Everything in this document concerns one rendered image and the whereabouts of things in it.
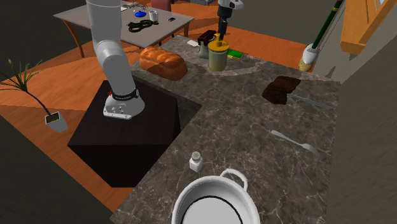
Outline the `white salt shaker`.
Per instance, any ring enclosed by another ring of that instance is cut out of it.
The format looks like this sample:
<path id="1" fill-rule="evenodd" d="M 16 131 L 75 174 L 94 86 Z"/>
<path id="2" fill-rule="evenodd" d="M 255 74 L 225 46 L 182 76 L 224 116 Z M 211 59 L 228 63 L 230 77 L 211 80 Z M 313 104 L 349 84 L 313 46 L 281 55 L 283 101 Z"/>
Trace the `white salt shaker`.
<path id="1" fill-rule="evenodd" d="M 200 172 L 203 164 L 203 158 L 198 151 L 194 151 L 189 160 L 190 169 L 195 172 Z"/>

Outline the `potted plant in grey pot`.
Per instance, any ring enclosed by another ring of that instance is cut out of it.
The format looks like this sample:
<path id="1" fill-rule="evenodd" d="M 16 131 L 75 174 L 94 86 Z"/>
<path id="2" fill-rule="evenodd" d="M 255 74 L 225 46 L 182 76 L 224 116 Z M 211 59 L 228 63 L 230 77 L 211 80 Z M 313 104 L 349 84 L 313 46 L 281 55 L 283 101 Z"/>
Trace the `potted plant in grey pot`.
<path id="1" fill-rule="evenodd" d="M 48 108 L 42 103 L 42 101 L 40 101 L 35 95 L 33 95 L 29 91 L 27 86 L 28 81 L 30 81 L 32 77 L 42 72 L 42 70 L 36 70 L 37 66 L 40 65 L 40 63 L 41 60 L 32 69 L 30 69 L 30 64 L 28 63 L 25 65 L 24 70 L 22 70 L 22 63 L 19 62 L 19 71 L 17 71 L 14 63 L 8 57 L 8 64 L 13 72 L 13 77 L 8 76 L 7 74 L 0 71 L 0 75 L 4 77 L 4 80 L 0 81 L 0 91 L 16 90 L 24 92 L 27 95 L 31 96 L 40 104 L 40 106 L 46 112 L 45 124 L 55 132 L 61 133 L 68 129 L 67 122 L 65 121 L 61 112 L 57 111 L 51 113 Z"/>

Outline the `silver fork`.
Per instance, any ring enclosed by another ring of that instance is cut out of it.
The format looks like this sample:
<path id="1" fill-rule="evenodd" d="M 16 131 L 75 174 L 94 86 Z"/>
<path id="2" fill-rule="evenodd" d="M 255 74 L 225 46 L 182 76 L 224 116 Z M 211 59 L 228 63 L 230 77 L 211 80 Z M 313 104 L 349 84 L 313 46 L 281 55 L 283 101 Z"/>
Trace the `silver fork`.
<path id="1" fill-rule="evenodd" d="M 273 135 L 277 136 L 277 137 L 281 137 L 281 138 L 283 138 L 283 139 L 285 139 L 285 140 L 287 140 L 287 141 L 289 141 L 289 142 L 291 142 L 291 143 L 294 143 L 294 144 L 296 144 L 296 145 L 298 145 L 298 146 L 301 146 L 302 148 L 305 148 L 306 150 L 311 151 L 313 154 L 315 154 L 315 156 L 320 157 L 319 152 L 318 152 L 314 147 L 312 147 L 311 145 L 309 145 L 309 144 L 307 144 L 307 143 L 298 143 L 298 142 L 296 142 L 296 141 L 294 141 L 294 140 L 288 138 L 288 137 L 285 136 L 284 134 L 281 134 L 280 132 L 278 132 L 278 131 L 276 131 L 276 130 L 271 130 L 271 133 L 272 133 Z"/>

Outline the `green handled broom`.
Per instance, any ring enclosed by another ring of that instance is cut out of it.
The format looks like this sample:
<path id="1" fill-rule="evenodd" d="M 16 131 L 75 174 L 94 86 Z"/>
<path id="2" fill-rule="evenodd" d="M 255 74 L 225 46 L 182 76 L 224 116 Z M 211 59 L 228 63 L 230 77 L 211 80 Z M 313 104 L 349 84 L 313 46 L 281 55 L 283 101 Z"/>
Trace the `green handled broom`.
<path id="1" fill-rule="evenodd" d="M 301 71 L 309 71 L 311 70 L 313 63 L 315 62 L 317 55 L 319 53 L 319 42 L 323 38 L 323 36 L 326 33 L 326 30 L 331 24 L 331 21 L 333 20 L 333 17 L 336 15 L 338 9 L 340 8 L 341 4 L 343 3 L 344 0 L 336 0 L 334 6 L 332 7 L 329 15 L 327 16 L 327 19 L 325 20 L 321 30 L 319 31 L 319 34 L 317 35 L 315 41 L 309 45 L 307 45 L 302 53 L 302 57 L 298 63 L 298 68 Z"/>

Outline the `brown bread loaf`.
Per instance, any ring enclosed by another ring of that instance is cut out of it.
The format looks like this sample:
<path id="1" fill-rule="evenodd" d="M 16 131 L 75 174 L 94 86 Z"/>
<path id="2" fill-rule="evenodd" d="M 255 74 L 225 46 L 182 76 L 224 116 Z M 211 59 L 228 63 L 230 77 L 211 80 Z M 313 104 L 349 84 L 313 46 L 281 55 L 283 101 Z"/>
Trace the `brown bread loaf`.
<path id="1" fill-rule="evenodd" d="M 180 55 L 154 46 L 148 46 L 140 53 L 139 65 L 143 70 L 171 81 L 180 80 L 188 72 Z"/>

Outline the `silver knife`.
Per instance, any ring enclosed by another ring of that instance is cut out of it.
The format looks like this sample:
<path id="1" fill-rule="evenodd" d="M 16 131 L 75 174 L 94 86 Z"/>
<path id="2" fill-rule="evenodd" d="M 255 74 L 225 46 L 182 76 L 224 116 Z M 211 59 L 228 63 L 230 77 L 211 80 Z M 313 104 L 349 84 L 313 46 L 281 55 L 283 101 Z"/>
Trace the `silver knife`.
<path id="1" fill-rule="evenodd" d="M 301 97 L 301 96 L 298 96 L 298 95 L 295 95 L 295 94 L 287 94 L 287 96 L 288 96 L 288 97 L 292 97 L 292 98 L 296 98 L 296 99 L 300 99 L 300 100 L 302 100 L 302 101 L 304 101 L 304 102 L 307 102 L 307 103 L 309 103 L 309 104 L 318 106 L 318 107 L 320 107 L 320 108 L 333 109 L 333 107 L 331 107 L 331 106 L 328 106 L 328 105 L 325 105 L 325 104 L 321 104 L 321 103 L 319 103 L 319 102 L 312 101 L 312 100 L 310 100 L 310 99 L 307 99 L 307 98 L 304 98 L 304 97 Z"/>

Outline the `grey table with wooden legs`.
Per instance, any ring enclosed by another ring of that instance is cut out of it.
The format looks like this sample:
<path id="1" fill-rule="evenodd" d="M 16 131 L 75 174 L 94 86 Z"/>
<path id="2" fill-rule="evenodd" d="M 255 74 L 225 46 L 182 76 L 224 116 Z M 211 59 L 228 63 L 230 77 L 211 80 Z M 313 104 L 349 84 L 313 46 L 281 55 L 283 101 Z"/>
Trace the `grey table with wooden legs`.
<path id="1" fill-rule="evenodd" d="M 154 46 L 180 29 L 184 30 L 184 36 L 187 37 L 189 24 L 192 20 L 194 20 L 194 18 L 190 16 L 157 9 L 158 24 L 133 33 L 129 31 L 127 24 L 130 22 L 138 23 L 141 19 L 137 18 L 133 14 L 132 8 L 121 11 L 120 13 L 123 24 L 121 30 L 121 41 L 139 48 Z M 81 43 L 72 26 L 77 25 L 86 29 L 90 28 L 87 5 L 63 11 L 61 13 L 55 14 L 54 17 L 61 19 L 66 24 L 69 31 L 73 35 L 76 44 L 78 45 L 81 57 L 84 57 L 85 55 L 83 53 Z"/>

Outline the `black robot stand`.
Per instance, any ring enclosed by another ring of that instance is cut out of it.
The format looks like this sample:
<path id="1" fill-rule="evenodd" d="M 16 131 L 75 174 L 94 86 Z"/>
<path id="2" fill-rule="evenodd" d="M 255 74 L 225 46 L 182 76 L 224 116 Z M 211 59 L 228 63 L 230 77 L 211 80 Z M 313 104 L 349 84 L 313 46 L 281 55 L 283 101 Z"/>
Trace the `black robot stand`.
<path id="1" fill-rule="evenodd" d="M 145 108 L 130 120 L 105 117 L 111 87 L 104 80 L 68 142 L 111 187 L 135 187 L 181 132 L 178 104 L 139 81 Z"/>

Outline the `olive jar with yellow lid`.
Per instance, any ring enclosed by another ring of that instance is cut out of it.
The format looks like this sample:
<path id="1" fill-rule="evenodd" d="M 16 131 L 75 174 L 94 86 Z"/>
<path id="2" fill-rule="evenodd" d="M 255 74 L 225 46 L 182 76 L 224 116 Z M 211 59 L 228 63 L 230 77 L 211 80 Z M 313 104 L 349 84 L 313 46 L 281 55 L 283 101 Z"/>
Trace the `olive jar with yellow lid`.
<path id="1" fill-rule="evenodd" d="M 212 71 L 223 71 L 226 67 L 228 50 L 230 45 L 220 40 L 220 34 L 216 33 L 215 39 L 208 44 L 209 49 L 209 69 Z"/>

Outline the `orange wooden frame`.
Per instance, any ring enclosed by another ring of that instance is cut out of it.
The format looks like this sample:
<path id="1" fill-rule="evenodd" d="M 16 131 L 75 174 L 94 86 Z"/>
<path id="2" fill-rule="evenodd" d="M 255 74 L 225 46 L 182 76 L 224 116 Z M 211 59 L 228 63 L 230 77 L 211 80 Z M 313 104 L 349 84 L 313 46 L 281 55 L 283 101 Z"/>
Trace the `orange wooden frame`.
<path id="1" fill-rule="evenodd" d="M 359 55 L 395 4 L 397 0 L 345 0 L 341 50 Z"/>

